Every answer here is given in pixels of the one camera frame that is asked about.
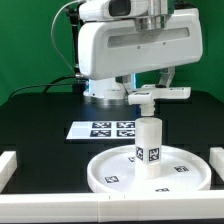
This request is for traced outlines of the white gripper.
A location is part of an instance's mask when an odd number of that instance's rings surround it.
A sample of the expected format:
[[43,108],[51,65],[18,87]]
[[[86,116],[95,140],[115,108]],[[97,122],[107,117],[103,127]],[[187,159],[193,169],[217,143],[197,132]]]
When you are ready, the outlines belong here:
[[173,66],[197,62],[202,53],[196,8],[175,11],[160,29],[138,31],[132,19],[90,22],[78,37],[80,72],[94,80],[123,76],[128,94],[136,89],[132,73],[161,69],[159,85],[169,87],[175,75]]

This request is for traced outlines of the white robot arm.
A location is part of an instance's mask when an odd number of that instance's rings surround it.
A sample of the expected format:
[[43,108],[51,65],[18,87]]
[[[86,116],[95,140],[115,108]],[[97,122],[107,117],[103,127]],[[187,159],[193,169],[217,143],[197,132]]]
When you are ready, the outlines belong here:
[[91,99],[124,99],[142,72],[159,70],[160,84],[169,86],[177,66],[203,53],[199,11],[185,2],[87,0],[79,15],[79,69]]

